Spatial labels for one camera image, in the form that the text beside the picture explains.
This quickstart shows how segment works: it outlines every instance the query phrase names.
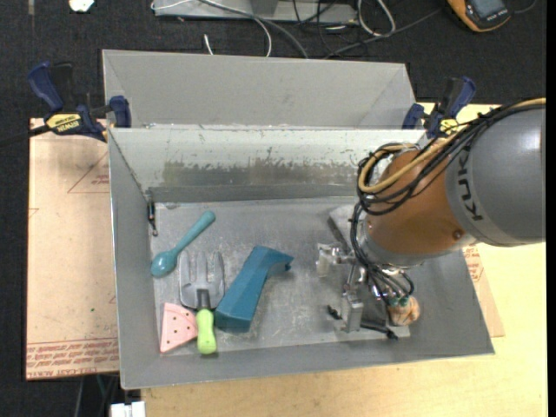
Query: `black carpet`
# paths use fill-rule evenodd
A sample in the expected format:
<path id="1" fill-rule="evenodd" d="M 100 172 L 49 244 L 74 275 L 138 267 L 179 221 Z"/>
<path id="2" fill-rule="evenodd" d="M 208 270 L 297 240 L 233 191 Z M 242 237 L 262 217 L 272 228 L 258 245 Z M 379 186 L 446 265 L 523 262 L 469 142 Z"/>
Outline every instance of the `black carpet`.
<path id="1" fill-rule="evenodd" d="M 513 103 L 546 95 L 546 0 L 489 33 L 462 29 L 444 10 L 443 0 L 386 0 L 399 28 L 436 11 L 399 34 L 358 46 L 336 60 L 405 63 L 417 100 L 434 102 L 445 79 L 468 76 L 477 86 L 474 103 Z M 533 0 L 505 0 L 512 9 Z M 96 0 L 87 14 L 73 13 L 68 0 L 0 0 L 0 138 L 25 133 L 30 117 L 44 116 L 46 105 L 30 90 L 28 71 L 44 60 L 72 62 L 75 92 L 103 100 L 103 49 L 182 51 L 207 54 L 207 35 L 215 54 L 263 56 L 265 35 L 249 20 L 177 20 L 155 17 L 151 0 Z M 384 16 L 366 6 L 377 29 Z M 329 34 L 315 25 L 282 23 L 312 58 L 323 58 L 357 39 L 350 28 Z M 300 51 L 271 28 L 273 56 L 301 57 Z M 80 388 L 95 389 L 87 379 L 26 382 L 25 280 L 27 253 L 28 143 L 14 141 L 0 148 L 0 414 L 6 416 L 74 415 Z M 95 398 L 95 392 L 87 400 Z M 82 415 L 95 415 L 100 401 L 83 405 Z"/>

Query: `plastic spoon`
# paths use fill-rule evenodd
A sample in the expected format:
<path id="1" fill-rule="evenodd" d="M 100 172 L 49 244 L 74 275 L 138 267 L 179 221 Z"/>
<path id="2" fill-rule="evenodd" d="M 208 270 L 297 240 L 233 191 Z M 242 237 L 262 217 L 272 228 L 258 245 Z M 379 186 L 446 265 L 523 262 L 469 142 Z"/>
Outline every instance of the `plastic spoon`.
<path id="1" fill-rule="evenodd" d="M 169 274 L 177 266 L 177 257 L 201 232 L 212 224 L 216 216 L 210 210 L 204 212 L 199 220 L 189 229 L 188 233 L 171 250 L 166 250 L 155 256 L 150 264 L 150 273 L 160 278 Z"/>

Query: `cardboard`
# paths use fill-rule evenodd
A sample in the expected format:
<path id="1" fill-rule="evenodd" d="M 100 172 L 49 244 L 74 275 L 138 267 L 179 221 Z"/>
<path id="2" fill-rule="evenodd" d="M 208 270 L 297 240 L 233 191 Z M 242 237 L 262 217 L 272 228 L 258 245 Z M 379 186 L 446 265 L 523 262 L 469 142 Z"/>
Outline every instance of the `cardboard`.
<path id="1" fill-rule="evenodd" d="M 30 139 L 29 197 L 25 376 L 116 372 L 107 144 Z"/>

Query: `pink plastic piece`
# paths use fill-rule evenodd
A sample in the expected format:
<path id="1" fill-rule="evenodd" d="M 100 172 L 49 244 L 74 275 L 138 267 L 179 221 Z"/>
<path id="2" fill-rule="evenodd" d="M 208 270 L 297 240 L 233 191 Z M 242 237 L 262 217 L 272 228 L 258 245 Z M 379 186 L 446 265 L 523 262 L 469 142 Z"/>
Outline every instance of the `pink plastic piece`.
<path id="1" fill-rule="evenodd" d="M 193 340 L 197 334 L 198 329 L 193 312 L 177 304 L 164 303 L 160 339 L 161 353 L 164 354 Z"/>

